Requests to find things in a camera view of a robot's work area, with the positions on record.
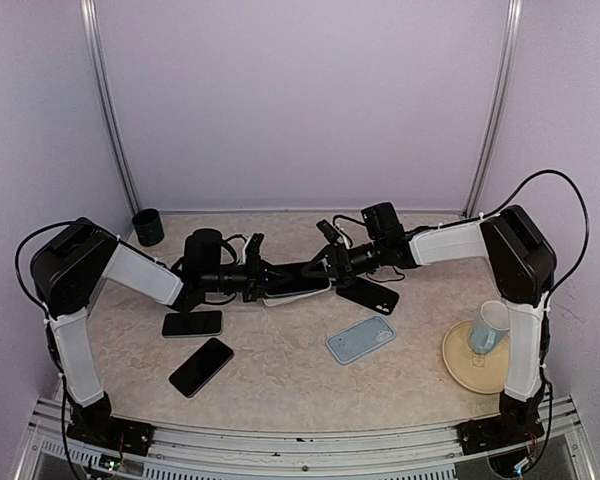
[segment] phone case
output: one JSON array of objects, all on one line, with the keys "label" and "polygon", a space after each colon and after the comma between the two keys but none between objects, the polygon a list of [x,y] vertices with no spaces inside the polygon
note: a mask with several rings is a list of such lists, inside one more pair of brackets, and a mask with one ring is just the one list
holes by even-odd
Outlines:
[{"label": "phone case", "polygon": [[[283,265],[276,265],[277,268],[287,271],[289,274],[295,276],[301,275],[302,267],[306,262],[288,263]],[[265,288],[263,292],[263,298],[287,298],[287,297],[299,297],[301,295],[313,294],[315,292],[322,292],[325,289],[331,289],[331,282],[328,278],[305,278],[304,283],[300,280],[301,285],[294,283],[293,281],[289,284],[278,285],[271,289]],[[294,291],[285,291],[286,288],[295,286],[297,289]]]},{"label": "phone case", "polygon": [[400,300],[398,292],[363,278],[346,287],[337,287],[336,295],[384,315],[391,315]]},{"label": "phone case", "polygon": [[340,365],[349,365],[386,345],[396,332],[382,317],[363,320],[327,339],[327,348]]},{"label": "phone case", "polygon": [[[219,352],[226,354],[226,358],[222,359],[221,363],[217,361]],[[234,351],[231,348],[217,338],[211,338],[169,376],[169,383],[185,397],[191,398],[209,383],[233,357]]]},{"label": "phone case", "polygon": [[165,335],[165,323],[167,322],[167,317],[169,315],[181,315],[179,313],[167,313],[164,316],[164,322],[162,323],[162,337],[166,338],[166,339],[170,339],[170,338],[208,338],[208,337],[219,337],[220,335],[222,335],[222,330],[224,329],[224,320],[222,318],[222,316],[220,317],[220,331],[218,332],[214,332],[214,333],[196,333],[196,334],[186,334],[186,335]]}]

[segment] black cup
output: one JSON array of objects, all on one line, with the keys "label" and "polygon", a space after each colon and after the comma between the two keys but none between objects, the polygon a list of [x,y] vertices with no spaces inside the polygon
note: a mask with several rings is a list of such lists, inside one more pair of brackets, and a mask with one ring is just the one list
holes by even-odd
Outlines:
[{"label": "black cup", "polygon": [[160,213],[155,208],[140,210],[133,216],[131,223],[138,235],[138,242],[143,247],[157,245],[164,238]]}]

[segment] coffee mug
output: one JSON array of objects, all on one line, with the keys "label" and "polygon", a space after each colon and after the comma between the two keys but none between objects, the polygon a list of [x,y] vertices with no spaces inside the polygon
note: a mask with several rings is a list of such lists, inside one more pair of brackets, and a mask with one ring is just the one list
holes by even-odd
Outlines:
[{"label": "coffee mug", "polygon": [[471,350],[486,355],[509,333],[509,310],[497,300],[484,302],[469,334]]}]

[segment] metal base rail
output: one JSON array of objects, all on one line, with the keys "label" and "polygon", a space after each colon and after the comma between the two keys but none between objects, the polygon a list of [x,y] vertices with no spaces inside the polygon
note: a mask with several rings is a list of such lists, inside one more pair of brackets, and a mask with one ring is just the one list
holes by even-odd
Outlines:
[{"label": "metal base rail", "polygon": [[[34,438],[25,447],[64,458],[59,402],[40,399],[29,424]],[[584,433],[570,397],[554,401],[551,436],[569,435],[574,445]],[[548,402],[540,407],[547,422]],[[155,480],[238,480],[263,478],[312,480],[448,480],[456,478],[455,463],[486,456],[463,456],[457,422],[384,430],[335,433],[274,433],[184,427],[155,423],[147,457],[125,455],[118,477]],[[117,452],[69,440],[71,457],[86,467],[101,455]],[[498,454],[515,447],[491,451]],[[583,457],[576,468],[582,479],[594,479],[588,447],[571,452]]]}]

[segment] mug handle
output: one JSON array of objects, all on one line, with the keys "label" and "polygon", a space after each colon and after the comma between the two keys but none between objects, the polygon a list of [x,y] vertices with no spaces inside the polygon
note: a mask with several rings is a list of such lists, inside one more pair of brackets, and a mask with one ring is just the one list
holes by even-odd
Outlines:
[{"label": "mug handle", "polygon": [[485,350],[491,350],[493,348],[493,344],[496,341],[496,332],[493,330],[489,330],[489,336],[487,337],[487,343],[485,344]]}]

